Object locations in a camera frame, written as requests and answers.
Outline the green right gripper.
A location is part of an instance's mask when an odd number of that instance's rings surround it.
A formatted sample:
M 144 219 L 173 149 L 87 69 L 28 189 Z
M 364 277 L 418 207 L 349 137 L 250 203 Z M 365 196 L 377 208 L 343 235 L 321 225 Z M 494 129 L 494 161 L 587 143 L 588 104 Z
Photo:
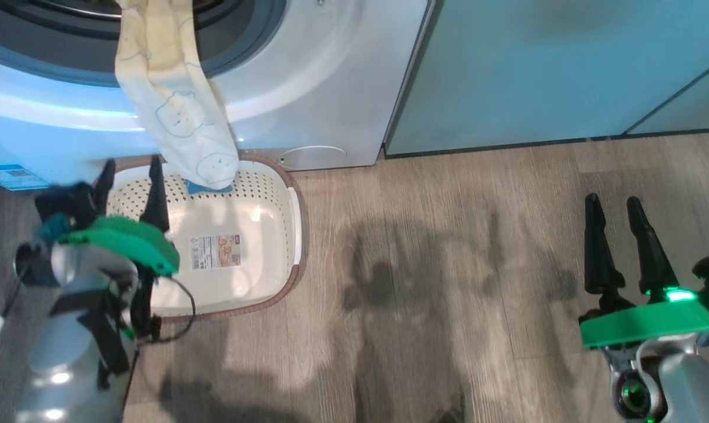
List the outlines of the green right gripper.
M 586 292 L 602 295 L 626 286 L 616 270 L 605 234 L 606 219 L 597 193 L 584 201 L 584 287 Z M 698 293 L 680 286 L 653 226 L 637 196 L 627 199 L 630 230 L 638 249 L 639 288 L 647 296 L 663 296 L 667 301 L 634 306 L 585 320 L 580 324 L 583 346 L 604 348 L 644 342 L 667 335 L 709 332 L 709 308 Z

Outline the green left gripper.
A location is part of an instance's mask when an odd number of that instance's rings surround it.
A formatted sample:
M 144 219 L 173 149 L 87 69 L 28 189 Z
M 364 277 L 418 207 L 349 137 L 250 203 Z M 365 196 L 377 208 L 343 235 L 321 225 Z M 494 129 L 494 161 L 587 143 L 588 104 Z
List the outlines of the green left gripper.
M 115 160 L 107 160 L 93 185 L 96 216 L 106 215 L 116 166 Z M 159 277 L 175 275 L 180 267 L 180 255 L 164 235 L 169 231 L 170 224 L 160 156 L 151 157 L 148 176 L 151 187 L 139 220 L 123 215 L 100 217 L 89 227 L 62 236 L 59 243 L 93 244 L 149 268 Z

